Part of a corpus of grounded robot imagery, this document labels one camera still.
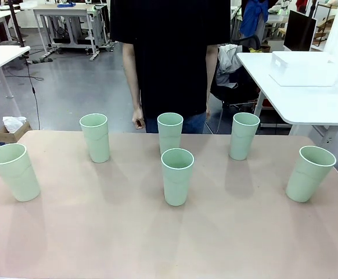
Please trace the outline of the person's right hand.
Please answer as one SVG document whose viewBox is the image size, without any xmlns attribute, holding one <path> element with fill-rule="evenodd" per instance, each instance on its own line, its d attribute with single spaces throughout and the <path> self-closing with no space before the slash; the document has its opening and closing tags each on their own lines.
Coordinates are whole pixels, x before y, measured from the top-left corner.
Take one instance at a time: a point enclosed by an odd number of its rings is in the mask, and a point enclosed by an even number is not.
<svg viewBox="0 0 338 279">
<path fill-rule="evenodd" d="M 135 108 L 132 115 L 132 122 L 137 130 L 145 128 L 145 121 L 142 108 Z"/>
</svg>

